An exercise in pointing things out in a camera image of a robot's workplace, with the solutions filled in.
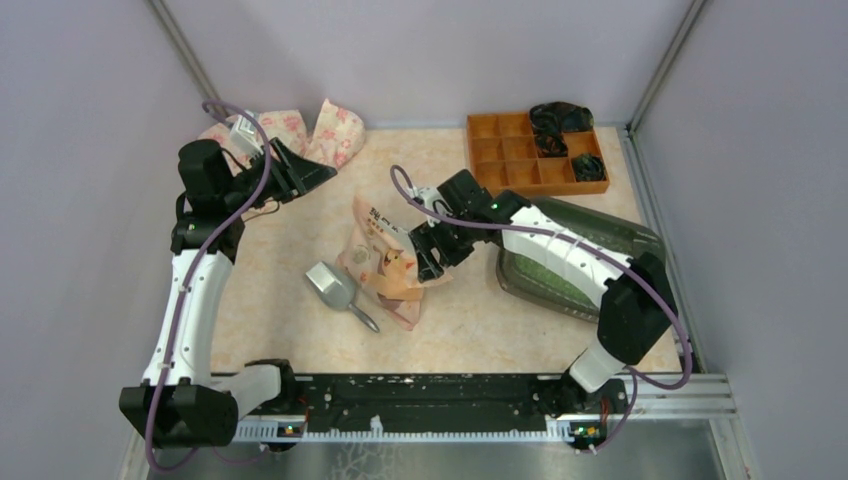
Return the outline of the orange cat litter bag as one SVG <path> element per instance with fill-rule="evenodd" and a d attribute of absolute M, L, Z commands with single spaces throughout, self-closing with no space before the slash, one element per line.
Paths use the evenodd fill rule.
<path fill-rule="evenodd" d="M 353 198 L 352 214 L 353 229 L 336 265 L 400 327 L 413 330 L 420 320 L 425 290 L 453 277 L 446 273 L 435 280 L 419 280 L 419 262 L 408 231 L 360 195 Z"/>

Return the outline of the grey metal scoop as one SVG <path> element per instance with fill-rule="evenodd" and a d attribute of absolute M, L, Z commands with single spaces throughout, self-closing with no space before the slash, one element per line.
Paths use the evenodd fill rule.
<path fill-rule="evenodd" d="M 381 332 L 377 323 L 356 305 L 357 283 L 335 265 L 319 261 L 305 273 L 319 299 L 335 311 L 349 311 L 373 333 Z"/>

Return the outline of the piano-key bag clip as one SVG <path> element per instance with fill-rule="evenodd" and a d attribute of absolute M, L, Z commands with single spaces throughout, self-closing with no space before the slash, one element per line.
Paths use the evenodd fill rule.
<path fill-rule="evenodd" d="M 374 223 L 374 229 L 383 235 L 388 235 L 393 238 L 398 244 L 410 244 L 411 239 L 409 231 L 402 225 L 395 222 L 391 217 L 386 216 L 382 211 L 375 207 L 370 210 L 370 216 Z"/>

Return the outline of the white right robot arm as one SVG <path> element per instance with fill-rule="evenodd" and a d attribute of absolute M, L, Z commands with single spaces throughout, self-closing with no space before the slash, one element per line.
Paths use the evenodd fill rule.
<path fill-rule="evenodd" d="M 441 278 L 485 242 L 538 263 L 598 308 L 595 340 L 566 370 L 563 398 L 572 410 L 590 411 L 608 380 L 639 364 L 669 328 L 682 328 L 657 256 L 601 247 L 513 191 L 492 196 L 466 169 L 436 188 L 416 187 L 398 165 L 390 177 L 402 198 L 427 217 L 409 234 L 419 281 Z"/>

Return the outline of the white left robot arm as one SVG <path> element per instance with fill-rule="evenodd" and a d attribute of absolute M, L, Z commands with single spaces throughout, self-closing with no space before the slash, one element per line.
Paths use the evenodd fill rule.
<path fill-rule="evenodd" d="M 240 420 L 266 405 L 292 411 L 300 388 L 283 359 L 252 361 L 220 383 L 210 371 L 215 322 L 245 230 L 242 213 L 289 203 L 333 179 L 334 167 L 305 159 L 273 138 L 233 173 L 221 144 L 192 141 L 178 153 L 184 191 L 171 233 L 169 299 L 156 348 L 119 409 L 152 449 L 223 447 Z"/>

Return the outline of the dark green litter box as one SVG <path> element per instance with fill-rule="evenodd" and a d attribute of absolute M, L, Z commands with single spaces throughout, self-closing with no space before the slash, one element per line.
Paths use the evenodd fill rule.
<path fill-rule="evenodd" d="M 630 257 L 649 252 L 667 258 L 662 238 L 645 226 L 553 197 L 536 196 L 531 202 L 558 224 L 601 247 Z M 598 321 L 599 309 L 582 291 L 531 259 L 501 250 L 496 276 L 502 290 L 519 299 L 586 322 Z"/>

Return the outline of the pink patterned cloth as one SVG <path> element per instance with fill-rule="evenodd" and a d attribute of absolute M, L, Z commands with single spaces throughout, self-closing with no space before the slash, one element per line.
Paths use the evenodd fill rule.
<path fill-rule="evenodd" d="M 278 138 L 295 154 L 316 163 L 340 169 L 347 164 L 366 142 L 362 119 L 345 108 L 325 99 L 314 127 L 309 130 L 299 110 L 267 111 L 258 114 L 259 122 L 269 139 Z M 231 128 L 218 123 L 198 139 L 218 142 L 233 173 L 250 166 L 250 153 L 230 138 Z"/>

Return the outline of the orange compartment tray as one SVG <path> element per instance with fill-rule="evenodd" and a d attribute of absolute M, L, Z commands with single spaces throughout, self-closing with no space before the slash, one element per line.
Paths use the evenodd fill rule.
<path fill-rule="evenodd" d="M 475 114 L 467 117 L 469 170 L 492 194 L 512 190 L 526 197 L 602 194 L 610 186 L 610 169 L 594 129 L 566 133 L 567 157 L 538 155 L 527 113 Z M 606 179 L 577 182 L 571 159 L 584 153 L 599 156 Z"/>

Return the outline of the dark cloth on tray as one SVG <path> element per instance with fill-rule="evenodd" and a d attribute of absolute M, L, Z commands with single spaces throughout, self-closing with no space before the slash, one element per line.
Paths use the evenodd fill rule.
<path fill-rule="evenodd" d="M 537 153 L 542 158 L 567 157 L 566 133 L 588 132 L 594 115 L 584 106 L 555 101 L 533 106 L 528 112 Z"/>

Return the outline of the small dark cloth ball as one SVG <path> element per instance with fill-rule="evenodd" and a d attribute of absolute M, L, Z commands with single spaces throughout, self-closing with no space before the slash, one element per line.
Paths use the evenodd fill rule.
<path fill-rule="evenodd" d="M 606 179 L 606 168 L 599 156 L 584 153 L 571 159 L 577 182 L 599 182 Z"/>

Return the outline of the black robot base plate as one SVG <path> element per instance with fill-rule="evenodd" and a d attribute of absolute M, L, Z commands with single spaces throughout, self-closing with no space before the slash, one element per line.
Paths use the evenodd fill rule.
<path fill-rule="evenodd" d="M 313 374 L 241 420 L 238 443 L 555 443 L 599 447 L 628 407 L 621 379 L 580 393 L 547 374 Z"/>

